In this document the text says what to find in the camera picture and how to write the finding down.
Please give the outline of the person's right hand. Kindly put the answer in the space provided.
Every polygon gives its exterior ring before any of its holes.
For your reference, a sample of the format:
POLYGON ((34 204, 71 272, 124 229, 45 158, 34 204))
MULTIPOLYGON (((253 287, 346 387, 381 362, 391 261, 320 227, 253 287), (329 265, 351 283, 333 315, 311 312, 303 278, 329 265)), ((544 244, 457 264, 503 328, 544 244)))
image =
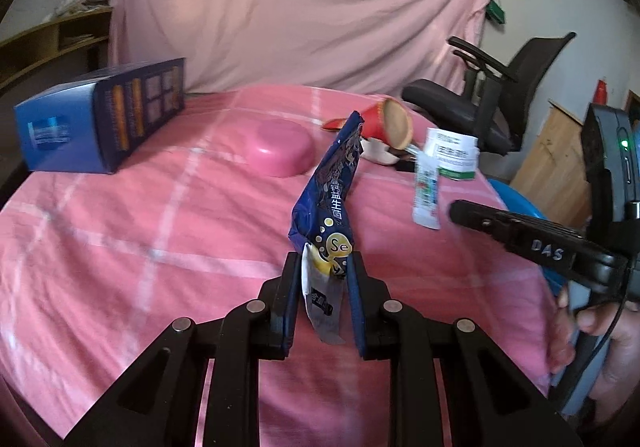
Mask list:
MULTIPOLYGON (((551 326, 548 363, 557 373, 574 358, 570 338, 576 328, 591 335, 605 334, 618 312, 618 305, 606 303, 580 311, 576 317, 568 311, 568 293, 563 288, 556 298, 551 326)), ((594 422, 607 423, 619 413, 639 386, 639 308, 627 302, 610 335, 605 363, 590 393, 594 400, 594 422)))

